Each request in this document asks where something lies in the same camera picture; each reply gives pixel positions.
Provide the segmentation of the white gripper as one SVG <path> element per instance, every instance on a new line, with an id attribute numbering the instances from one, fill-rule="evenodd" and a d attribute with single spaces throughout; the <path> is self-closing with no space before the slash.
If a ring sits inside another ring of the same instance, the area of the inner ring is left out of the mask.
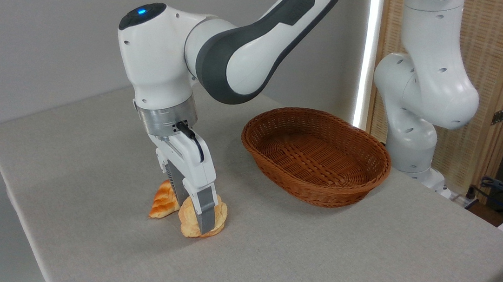
<path id="1" fill-rule="evenodd" d="M 201 233 L 214 229 L 218 204 L 215 169 L 208 145 L 193 130 L 178 131 L 171 136 L 149 138 L 157 146 L 160 167 L 169 177 L 178 204 L 190 196 Z"/>

